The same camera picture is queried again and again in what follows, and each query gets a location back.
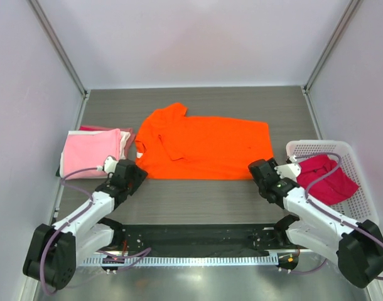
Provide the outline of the orange t shirt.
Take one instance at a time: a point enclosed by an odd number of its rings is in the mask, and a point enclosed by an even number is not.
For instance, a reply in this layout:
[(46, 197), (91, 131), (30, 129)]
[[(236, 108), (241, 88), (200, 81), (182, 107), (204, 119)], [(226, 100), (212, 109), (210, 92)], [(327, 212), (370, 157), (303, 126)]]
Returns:
[(151, 179), (245, 180), (248, 165), (274, 152), (265, 122), (189, 116), (174, 103), (155, 110), (136, 135), (137, 165)]

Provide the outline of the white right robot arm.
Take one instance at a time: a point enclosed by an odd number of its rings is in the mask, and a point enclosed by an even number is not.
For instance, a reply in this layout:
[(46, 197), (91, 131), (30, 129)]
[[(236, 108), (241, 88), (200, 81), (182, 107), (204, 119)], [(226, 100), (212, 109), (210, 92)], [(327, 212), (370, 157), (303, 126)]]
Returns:
[(278, 165), (275, 159), (260, 159), (248, 169), (259, 194), (289, 212), (274, 225), (273, 238), (281, 248), (307, 248), (335, 264), (358, 288), (383, 280), (383, 235), (367, 219), (359, 222), (340, 214), (309, 194), (297, 183), (301, 173), (298, 157)]

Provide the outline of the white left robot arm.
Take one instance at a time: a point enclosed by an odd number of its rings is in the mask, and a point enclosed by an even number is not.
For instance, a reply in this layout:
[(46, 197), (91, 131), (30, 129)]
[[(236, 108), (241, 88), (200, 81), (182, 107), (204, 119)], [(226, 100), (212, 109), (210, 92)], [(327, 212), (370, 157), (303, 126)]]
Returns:
[(124, 242), (122, 225), (106, 216), (132, 196), (148, 176), (129, 159), (109, 156), (103, 165), (90, 167), (106, 175), (102, 184), (71, 214), (33, 232), (23, 264), (23, 274), (40, 282), (47, 295), (65, 288), (77, 267), (91, 254)]

